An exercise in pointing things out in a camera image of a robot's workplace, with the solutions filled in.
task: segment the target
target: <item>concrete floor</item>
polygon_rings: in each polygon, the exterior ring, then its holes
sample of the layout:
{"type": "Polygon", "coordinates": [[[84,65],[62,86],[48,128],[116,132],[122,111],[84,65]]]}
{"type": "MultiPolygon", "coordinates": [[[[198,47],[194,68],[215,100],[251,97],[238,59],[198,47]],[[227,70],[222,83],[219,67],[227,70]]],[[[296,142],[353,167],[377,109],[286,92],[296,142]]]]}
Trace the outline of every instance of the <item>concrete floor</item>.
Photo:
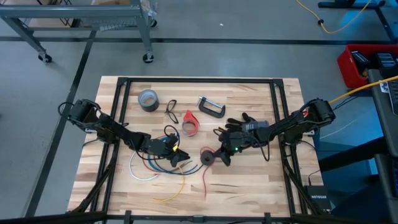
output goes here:
{"type": "MultiPolygon", "coordinates": [[[[326,26],[336,29],[357,11],[318,9],[326,26]]],[[[383,8],[395,30],[396,8],[383,8]]],[[[230,39],[387,40],[373,11],[350,28],[325,34],[315,18],[293,0],[163,0],[152,37],[230,39]]],[[[16,35],[0,23],[3,36],[16,35]]],[[[36,36],[88,36],[87,32],[38,32],[36,36]]],[[[99,37],[138,37],[114,31],[99,37]]],[[[0,42],[0,218],[22,215],[58,121],[85,43],[44,42],[54,63],[44,65],[24,42],[0,42]]],[[[344,46],[256,44],[154,44],[155,62],[144,64],[142,44],[94,43],[75,99],[94,100],[103,75],[297,77],[305,100],[331,100],[346,91],[336,59],[344,46]]],[[[358,98],[336,112],[336,121],[321,131],[325,142],[356,146],[382,135],[371,98],[358,98]]],[[[67,125],[37,215],[63,213],[72,191],[85,135],[67,125]]]]}

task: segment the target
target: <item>wire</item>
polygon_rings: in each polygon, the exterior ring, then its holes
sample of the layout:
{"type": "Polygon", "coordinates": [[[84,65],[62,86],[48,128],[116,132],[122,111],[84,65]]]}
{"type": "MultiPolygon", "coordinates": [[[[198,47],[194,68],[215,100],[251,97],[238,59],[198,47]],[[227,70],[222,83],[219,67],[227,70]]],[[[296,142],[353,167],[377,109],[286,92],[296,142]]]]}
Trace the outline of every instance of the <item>wire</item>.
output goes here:
{"type": "Polygon", "coordinates": [[[131,168],[131,166],[132,166],[132,158],[134,158],[134,155],[136,155],[136,153],[137,153],[137,152],[134,152],[134,153],[131,155],[131,157],[130,157],[130,163],[129,163],[130,174],[131,174],[135,179],[141,180],[141,181],[153,180],[153,179],[155,179],[156,177],[158,177],[159,174],[155,174],[153,177],[149,177],[149,178],[143,179],[143,178],[139,178],[139,177],[137,177],[137,176],[135,176],[135,175],[133,174],[132,168],[131,168]]]}
{"type": "Polygon", "coordinates": [[[343,102],[341,102],[339,105],[335,106],[335,108],[333,109],[333,111],[337,110],[338,108],[341,108],[342,106],[344,106],[345,104],[357,99],[359,96],[349,96],[347,99],[345,99],[343,102]]]}
{"type": "Polygon", "coordinates": [[[311,143],[309,143],[307,141],[303,141],[303,140],[300,140],[300,142],[304,142],[304,143],[308,144],[309,146],[313,147],[313,150],[316,151],[315,146],[313,144],[311,144],[311,143]]]}
{"type": "Polygon", "coordinates": [[[91,141],[88,141],[88,142],[85,142],[81,147],[83,148],[83,147],[85,147],[86,145],[88,145],[88,144],[90,144],[90,143],[93,143],[93,142],[95,142],[95,141],[98,141],[99,139],[98,138],[96,138],[96,139],[94,139],[94,140],[91,140],[91,141]]]}
{"type": "Polygon", "coordinates": [[[316,173],[319,172],[319,171],[321,171],[321,170],[319,169],[319,170],[317,170],[317,171],[311,173],[311,174],[308,176],[308,184],[309,184],[310,186],[311,186],[311,179],[310,179],[311,175],[312,175],[312,174],[316,174],[316,173]]]}
{"type": "Polygon", "coordinates": [[[190,170],[183,172],[181,174],[181,173],[172,172],[171,170],[166,170],[166,169],[162,168],[156,161],[155,161],[155,164],[157,165],[158,168],[151,161],[148,161],[148,163],[153,169],[157,170],[158,172],[165,172],[166,174],[176,174],[176,175],[191,175],[191,174],[198,172],[203,167],[203,165],[201,165],[197,170],[191,172],[196,167],[198,167],[198,164],[197,164],[194,167],[192,167],[190,170]]]}
{"type": "Polygon", "coordinates": [[[341,108],[341,107],[344,106],[345,104],[347,104],[347,103],[349,103],[349,102],[351,102],[351,101],[353,101],[353,100],[359,98],[360,96],[363,96],[365,93],[366,93],[366,91],[363,91],[362,93],[360,93],[360,94],[357,95],[357,96],[353,96],[353,95],[349,96],[347,99],[343,100],[343,102],[341,102],[339,105],[335,106],[335,108],[333,109],[333,111],[334,111],[334,110],[337,110],[338,108],[341,108]]]}
{"type": "Polygon", "coordinates": [[[162,171],[153,170],[153,169],[149,168],[149,167],[147,166],[147,164],[145,163],[145,160],[142,160],[142,163],[144,164],[144,166],[145,166],[147,169],[149,169],[149,170],[152,171],[152,172],[162,172],[162,171]]]}
{"type": "Polygon", "coordinates": [[[356,93],[357,91],[361,91],[363,89],[378,85],[380,83],[389,82],[389,81],[393,81],[393,80],[396,80],[396,79],[398,79],[398,75],[394,76],[394,77],[391,77],[391,78],[386,78],[386,79],[383,79],[383,80],[380,80],[380,81],[377,81],[377,82],[374,82],[374,83],[370,83],[370,84],[367,84],[365,86],[361,86],[359,88],[356,88],[355,90],[351,90],[351,91],[349,91],[349,92],[347,92],[347,93],[335,98],[334,100],[329,101],[329,104],[335,103],[336,101],[341,100],[342,98],[344,98],[346,96],[352,95],[353,93],[356,93]]]}
{"type": "Polygon", "coordinates": [[[173,198],[175,198],[176,196],[178,196],[178,195],[181,193],[182,189],[184,188],[184,185],[185,185],[185,176],[182,176],[182,185],[181,185],[181,188],[180,188],[180,190],[179,190],[175,195],[173,195],[173,196],[171,196],[171,197],[169,197],[169,198],[167,198],[167,199],[156,199],[156,198],[152,198],[152,200],[154,200],[155,202],[166,202],[166,201],[172,200],[173,198]]]}
{"type": "MultiPolygon", "coordinates": [[[[205,146],[205,147],[203,147],[203,148],[200,149],[200,154],[202,154],[202,153],[204,153],[204,152],[206,152],[206,151],[210,151],[210,152],[212,152],[212,153],[215,152],[214,149],[212,149],[212,148],[210,148],[210,147],[208,147],[208,146],[205,146]]],[[[206,195],[207,195],[205,174],[206,174],[206,171],[207,171],[213,164],[214,164],[214,162],[213,162],[212,164],[208,165],[208,166],[206,167],[205,171],[203,172],[202,176],[201,176],[201,179],[202,179],[202,181],[203,181],[203,188],[205,189],[205,198],[206,198],[206,195]]]]}
{"type": "Polygon", "coordinates": [[[217,136],[220,136],[220,134],[222,133],[223,131],[222,130],[220,130],[220,128],[218,128],[218,129],[213,129],[213,133],[215,133],[217,136]]]}
{"type": "MultiPolygon", "coordinates": [[[[191,162],[192,162],[192,161],[185,162],[184,164],[181,165],[181,168],[185,167],[186,165],[188,165],[188,164],[191,163],[191,162]]],[[[149,169],[149,170],[152,171],[152,172],[164,173],[164,172],[161,171],[161,170],[153,170],[153,169],[149,168],[149,167],[147,166],[147,164],[145,163],[145,160],[142,160],[142,163],[144,164],[144,166],[145,166],[147,169],[149,169]]]]}
{"type": "Polygon", "coordinates": [[[166,125],[166,126],[164,127],[164,129],[163,129],[163,132],[164,132],[164,134],[165,134],[167,137],[170,137],[170,135],[166,133],[166,128],[168,128],[168,127],[174,129],[175,133],[177,134],[177,138],[178,138],[177,147],[180,147],[180,133],[177,131],[177,128],[175,128],[174,126],[172,126],[172,125],[166,125]]]}
{"type": "Polygon", "coordinates": [[[63,110],[62,110],[62,112],[61,112],[61,106],[63,106],[63,105],[72,105],[72,106],[74,106],[74,104],[73,104],[73,103],[69,103],[69,102],[63,102],[63,103],[61,103],[60,105],[58,105],[58,114],[59,114],[61,117],[65,118],[66,120],[69,120],[68,117],[66,117],[66,116],[64,116],[64,115],[62,114],[63,110]]]}
{"type": "Polygon", "coordinates": [[[262,156],[263,156],[263,158],[267,161],[267,162],[269,162],[269,159],[270,159],[270,152],[269,152],[269,138],[270,138],[270,136],[271,136],[271,133],[272,133],[272,131],[269,133],[269,135],[268,135],[268,140],[267,140],[267,142],[268,142],[268,144],[267,144],[267,149],[268,149],[268,159],[267,159],[267,157],[266,157],[266,154],[264,153],[264,149],[262,148],[262,146],[261,146],[261,144],[260,144],[260,142],[259,142],[259,140],[258,139],[256,139],[255,137],[253,137],[253,136],[248,136],[249,138],[251,138],[251,139],[254,139],[256,142],[257,142],[257,144],[258,144],[258,146],[260,147],[260,150],[261,150],[261,153],[262,153],[262,156]]]}
{"type": "Polygon", "coordinates": [[[137,156],[140,157],[140,158],[143,159],[143,160],[159,160],[159,159],[166,159],[165,157],[162,157],[162,158],[153,158],[153,159],[146,159],[146,158],[142,157],[139,153],[137,153],[137,156]]]}
{"type": "Polygon", "coordinates": [[[318,24],[321,25],[322,29],[327,33],[327,34],[335,34],[337,32],[342,31],[343,29],[347,28],[351,23],[353,23],[361,14],[362,12],[369,6],[369,4],[372,2],[372,0],[369,0],[368,3],[365,4],[365,6],[360,10],[360,12],[352,19],[350,20],[347,24],[345,24],[342,28],[336,30],[336,31],[328,31],[326,29],[326,27],[323,25],[323,19],[320,19],[319,16],[313,12],[311,9],[307,8],[306,6],[304,6],[299,0],[296,0],[297,3],[299,3],[305,10],[307,10],[308,12],[311,12],[311,14],[313,14],[317,19],[318,19],[318,24]]]}
{"type": "Polygon", "coordinates": [[[352,120],[350,123],[346,124],[344,127],[340,128],[339,130],[333,131],[332,133],[327,134],[327,135],[325,135],[325,136],[322,136],[322,137],[320,137],[319,139],[323,139],[323,138],[326,138],[326,137],[328,137],[328,136],[331,136],[332,134],[336,134],[336,133],[338,133],[338,132],[344,130],[345,128],[347,128],[349,125],[351,125],[351,124],[354,123],[355,121],[356,121],[356,119],[355,119],[355,120],[352,120]]]}

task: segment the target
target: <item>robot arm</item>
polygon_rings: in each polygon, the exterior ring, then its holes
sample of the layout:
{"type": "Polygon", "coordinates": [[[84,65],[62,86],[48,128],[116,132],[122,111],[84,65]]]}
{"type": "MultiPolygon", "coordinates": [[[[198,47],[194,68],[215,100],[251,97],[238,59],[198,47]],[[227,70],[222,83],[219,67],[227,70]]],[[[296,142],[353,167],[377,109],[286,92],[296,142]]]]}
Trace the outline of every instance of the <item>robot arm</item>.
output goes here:
{"type": "Polygon", "coordinates": [[[178,162],[189,159],[189,155],[175,147],[178,138],[170,134],[166,141],[151,139],[147,133],[132,132],[123,124],[115,122],[109,115],[101,111],[100,106],[90,100],[78,100],[72,107],[67,118],[72,124],[83,131],[86,128],[94,129],[100,141],[116,144],[120,139],[130,149],[137,152],[146,152],[168,159],[173,167],[178,162]]]}
{"type": "Polygon", "coordinates": [[[297,144],[303,133],[330,124],[336,118],[329,103],[324,100],[311,100],[289,117],[269,127],[258,127],[252,131],[229,132],[220,130],[218,140],[221,147],[213,154],[220,157],[225,165],[231,164],[231,156],[249,147],[266,146],[279,134],[284,134],[284,143],[297,144]]]}

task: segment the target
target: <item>white wire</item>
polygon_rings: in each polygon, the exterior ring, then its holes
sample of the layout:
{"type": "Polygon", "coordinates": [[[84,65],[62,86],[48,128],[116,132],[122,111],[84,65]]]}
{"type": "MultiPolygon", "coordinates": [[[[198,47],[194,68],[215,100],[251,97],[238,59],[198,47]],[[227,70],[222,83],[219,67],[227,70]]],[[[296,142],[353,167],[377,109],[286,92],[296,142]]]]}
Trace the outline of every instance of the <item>white wire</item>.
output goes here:
{"type": "Polygon", "coordinates": [[[147,181],[147,180],[153,180],[153,179],[155,179],[157,176],[159,176],[159,174],[155,174],[155,176],[149,177],[149,178],[146,178],[146,179],[139,178],[139,177],[135,176],[135,175],[132,173],[132,169],[131,169],[131,166],[132,166],[132,164],[131,164],[132,158],[134,158],[135,155],[136,155],[136,151],[134,151],[134,153],[131,155],[131,157],[130,157],[130,163],[129,163],[130,174],[131,174],[135,179],[141,180],[141,181],[147,181]]]}
{"type": "Polygon", "coordinates": [[[340,128],[340,129],[337,130],[337,131],[334,131],[334,132],[332,132],[332,133],[330,133],[330,134],[327,134],[327,135],[325,135],[325,136],[320,137],[320,139],[326,138],[326,137],[328,137],[328,136],[331,136],[332,134],[336,134],[337,132],[344,130],[344,129],[347,128],[350,124],[354,123],[354,121],[356,121],[356,120],[357,120],[357,119],[351,121],[350,123],[346,124],[346,126],[340,128]]]}

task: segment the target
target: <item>wooden table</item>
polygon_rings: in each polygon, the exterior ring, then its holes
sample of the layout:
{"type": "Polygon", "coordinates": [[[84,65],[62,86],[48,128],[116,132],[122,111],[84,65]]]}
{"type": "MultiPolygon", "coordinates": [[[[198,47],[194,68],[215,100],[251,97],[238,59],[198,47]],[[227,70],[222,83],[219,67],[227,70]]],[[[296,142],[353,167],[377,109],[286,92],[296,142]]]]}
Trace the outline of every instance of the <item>wooden table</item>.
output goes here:
{"type": "MultiPolygon", "coordinates": [[[[118,77],[102,77],[99,85],[96,102],[107,114],[110,114],[117,79],[118,77]]],[[[299,80],[285,78],[284,84],[289,112],[299,109],[303,105],[299,80]]],[[[119,100],[116,120],[121,104],[119,100]]],[[[281,105],[279,111],[283,118],[281,105]]],[[[180,148],[189,153],[193,161],[184,167],[184,170],[189,170],[195,164],[200,164],[202,147],[219,148],[220,142],[212,130],[218,126],[223,127],[228,118],[241,119],[242,112],[247,112],[257,120],[267,120],[270,124],[275,122],[268,84],[140,82],[132,84],[124,122],[130,123],[127,128],[131,131],[149,133],[153,138],[163,135],[165,125],[174,125],[181,133],[180,148]],[[155,112],[145,112],[138,105],[137,96],[145,89],[152,89],[158,94],[160,106],[155,112]],[[198,96],[205,96],[211,101],[226,105],[225,116],[218,119],[200,112],[195,106],[198,96]],[[180,124],[173,124],[164,113],[167,102],[172,99],[178,102],[174,113],[180,124]],[[186,110],[191,110],[200,122],[199,132],[193,137],[182,134],[181,123],[186,110]]],[[[86,141],[95,138],[95,134],[89,134],[86,141]]],[[[270,212],[272,217],[289,217],[279,143],[276,139],[270,144],[269,162],[264,160],[259,149],[246,149],[243,153],[236,154],[231,158],[230,167],[217,160],[206,172],[206,198],[202,181],[205,169],[202,169],[186,176],[182,193],[168,202],[155,202],[152,198],[168,198],[175,194],[181,187],[182,176],[161,174],[151,181],[136,180],[130,175],[128,167],[133,151],[122,143],[119,148],[109,214],[124,215],[126,210],[132,210],[133,215],[262,217],[264,212],[270,212]]],[[[312,143],[308,137],[304,137],[303,140],[312,143]]],[[[75,208],[94,186],[102,148],[102,142],[94,142],[84,147],[68,209],[75,208]]],[[[311,146],[299,144],[297,156],[303,183],[306,184],[308,175],[319,169],[317,155],[311,146]]],[[[159,162],[165,168],[171,168],[168,161],[159,162]]],[[[153,175],[138,157],[133,159],[132,169],[142,178],[153,175]]],[[[311,176],[311,181],[314,185],[323,184],[319,172],[311,176]]],[[[299,212],[298,193],[293,183],[292,189],[296,211],[299,212]]],[[[103,194],[104,190],[100,193],[98,209],[101,208],[103,194]]]]}

